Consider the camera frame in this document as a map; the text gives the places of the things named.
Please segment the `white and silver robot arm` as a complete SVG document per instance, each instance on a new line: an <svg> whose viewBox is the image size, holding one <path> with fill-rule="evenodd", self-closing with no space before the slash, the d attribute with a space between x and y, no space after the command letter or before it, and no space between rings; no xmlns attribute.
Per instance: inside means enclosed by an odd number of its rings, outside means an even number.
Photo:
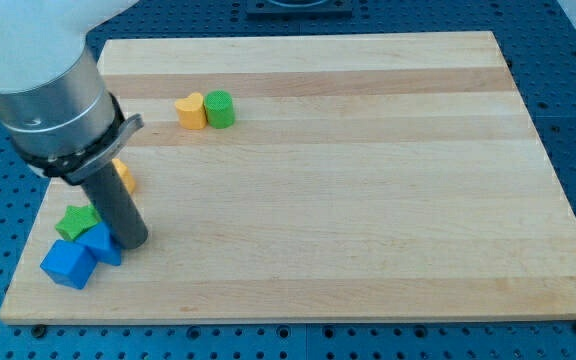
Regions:
<svg viewBox="0 0 576 360"><path fill-rule="evenodd" d="M135 2L0 0L0 121L35 173L72 185L115 176L143 122L123 116L86 36Z"/></svg>

